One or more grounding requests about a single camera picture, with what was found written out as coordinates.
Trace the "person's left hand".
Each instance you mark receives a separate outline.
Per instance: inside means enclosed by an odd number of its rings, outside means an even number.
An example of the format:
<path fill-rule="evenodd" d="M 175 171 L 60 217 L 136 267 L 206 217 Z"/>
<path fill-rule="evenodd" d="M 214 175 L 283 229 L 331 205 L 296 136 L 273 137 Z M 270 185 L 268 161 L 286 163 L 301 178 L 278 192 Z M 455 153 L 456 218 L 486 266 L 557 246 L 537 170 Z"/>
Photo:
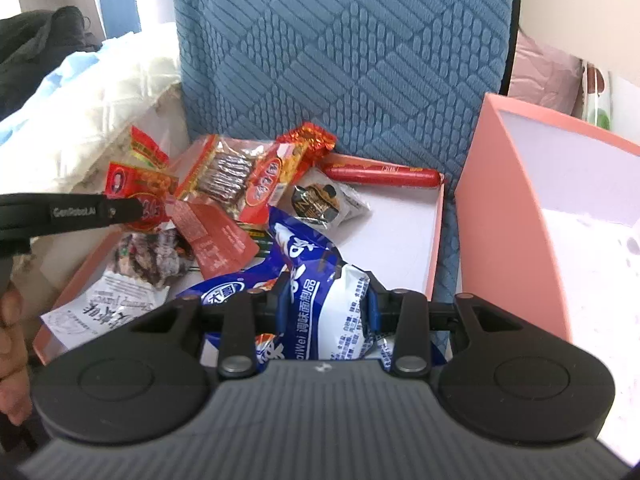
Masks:
<path fill-rule="evenodd" d="M 9 283 L 1 297 L 0 408 L 14 426 L 20 426 L 32 414 L 22 307 L 20 292 Z"/>

